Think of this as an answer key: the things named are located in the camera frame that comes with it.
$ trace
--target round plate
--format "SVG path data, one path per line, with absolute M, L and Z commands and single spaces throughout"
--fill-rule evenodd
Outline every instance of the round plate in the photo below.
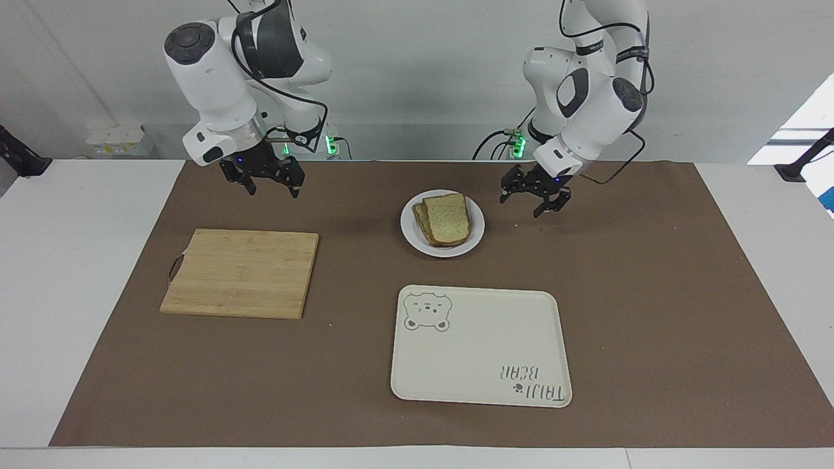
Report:
M 466 209 L 470 214 L 470 237 L 464 241 L 462 245 L 457 245 L 451 248 L 435 248 L 429 244 L 429 241 L 423 236 L 423 230 L 417 223 L 414 216 L 414 210 L 411 208 L 414 204 L 419 204 L 428 197 L 436 197 L 438 195 L 454 194 L 454 190 L 435 189 L 427 190 L 423 194 L 417 194 L 409 203 L 403 207 L 403 213 L 399 216 L 399 227 L 403 230 L 403 235 L 408 240 L 409 244 L 424 254 L 433 255 L 434 257 L 456 257 L 471 251 L 478 245 L 480 239 L 484 237 L 484 228 L 486 222 L 484 221 L 484 212 L 480 211 L 478 204 L 469 197 L 466 198 Z

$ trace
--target blue object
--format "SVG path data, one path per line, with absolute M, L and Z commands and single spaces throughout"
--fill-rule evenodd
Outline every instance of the blue object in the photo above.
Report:
M 825 194 L 820 196 L 820 202 L 822 202 L 822 205 L 826 209 L 834 212 L 834 187 L 830 188 Z

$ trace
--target bread slice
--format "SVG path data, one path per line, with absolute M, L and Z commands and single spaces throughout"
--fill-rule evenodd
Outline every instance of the bread slice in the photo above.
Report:
M 469 238 L 469 211 L 463 194 L 448 194 L 423 199 L 429 216 L 430 241 L 439 246 L 456 246 Z
M 431 231 L 429 231 L 429 212 L 425 209 L 425 204 L 422 202 L 419 204 L 411 205 L 411 209 L 414 211 L 414 217 L 417 219 L 417 224 L 420 226 L 420 229 L 423 231 L 423 236 L 429 241 L 431 245 Z

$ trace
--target plate with bread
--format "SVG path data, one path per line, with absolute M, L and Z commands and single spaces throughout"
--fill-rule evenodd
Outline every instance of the plate with bread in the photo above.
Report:
M 418 251 L 455 257 L 471 251 L 484 236 L 484 213 L 472 199 L 453 190 L 435 189 L 409 200 L 399 227 Z

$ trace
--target brown tablecloth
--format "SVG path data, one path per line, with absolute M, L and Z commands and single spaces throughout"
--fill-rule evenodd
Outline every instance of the brown tablecloth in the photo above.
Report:
M 52 445 L 834 446 L 831 405 L 693 165 L 634 164 L 605 187 L 578 179 L 565 210 L 538 220 L 529 195 L 498 204 L 506 164 L 304 168 L 293 200 L 185 165 Z M 408 245 L 399 213 L 427 189 L 480 205 L 475 250 L 435 260 Z M 320 233 L 304 318 L 160 314 L 196 228 Z M 394 318 L 409 284 L 550 292 L 573 401 L 397 399 Z

